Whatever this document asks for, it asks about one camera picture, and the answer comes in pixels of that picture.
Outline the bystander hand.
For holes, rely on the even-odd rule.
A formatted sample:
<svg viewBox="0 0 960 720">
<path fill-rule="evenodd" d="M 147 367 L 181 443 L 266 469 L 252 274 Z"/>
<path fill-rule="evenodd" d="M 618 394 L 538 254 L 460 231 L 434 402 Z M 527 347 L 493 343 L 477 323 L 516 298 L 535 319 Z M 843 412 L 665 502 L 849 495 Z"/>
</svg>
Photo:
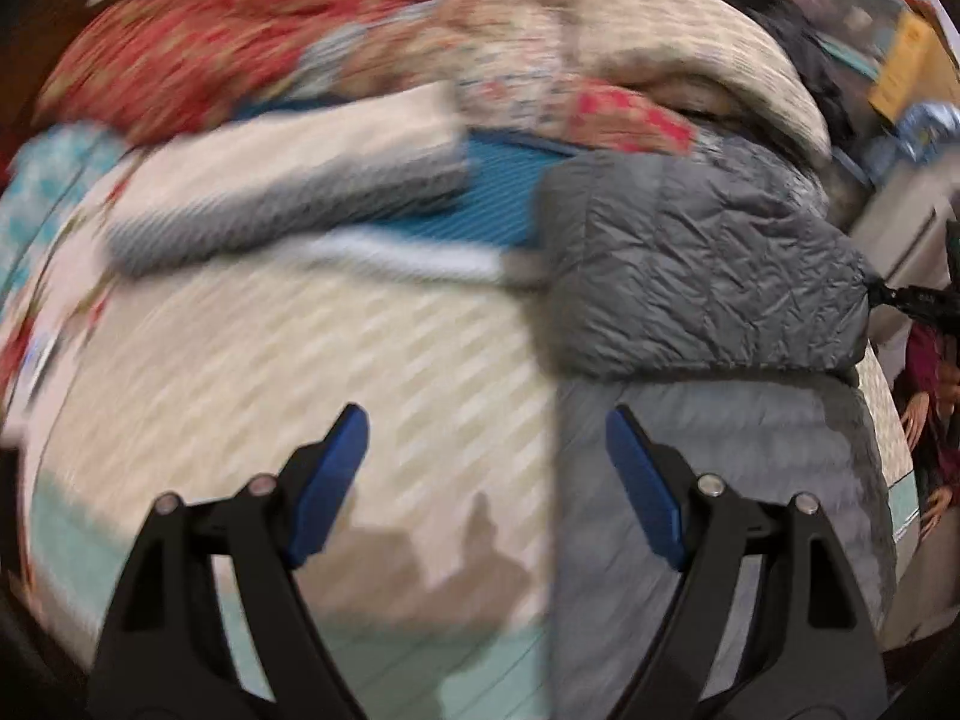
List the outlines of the bystander hand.
<svg viewBox="0 0 960 720">
<path fill-rule="evenodd" d="M 924 426 L 928 421 L 929 395 L 926 392 L 914 394 L 908 401 L 905 410 L 901 413 L 900 421 L 905 433 L 908 449 L 914 450 L 924 433 Z"/>
</svg>

